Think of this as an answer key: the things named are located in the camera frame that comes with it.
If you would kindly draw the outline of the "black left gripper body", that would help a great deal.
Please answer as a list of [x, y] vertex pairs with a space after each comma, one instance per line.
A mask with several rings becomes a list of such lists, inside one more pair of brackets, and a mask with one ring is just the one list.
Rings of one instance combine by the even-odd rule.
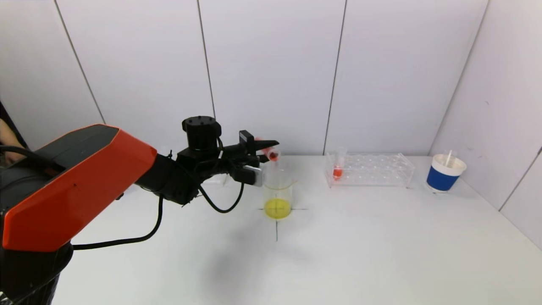
[[256, 155], [255, 137], [247, 130], [240, 130], [238, 136], [238, 144], [223, 147], [223, 158], [238, 161]]

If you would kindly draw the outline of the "bare bystander hand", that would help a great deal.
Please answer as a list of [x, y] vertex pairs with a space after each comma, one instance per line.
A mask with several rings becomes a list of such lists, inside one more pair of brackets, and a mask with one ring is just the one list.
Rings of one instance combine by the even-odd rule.
[[6, 164], [13, 164], [19, 159], [24, 158], [24, 155], [19, 152], [25, 150], [25, 147], [15, 145], [1, 145], [1, 147], [3, 149]]

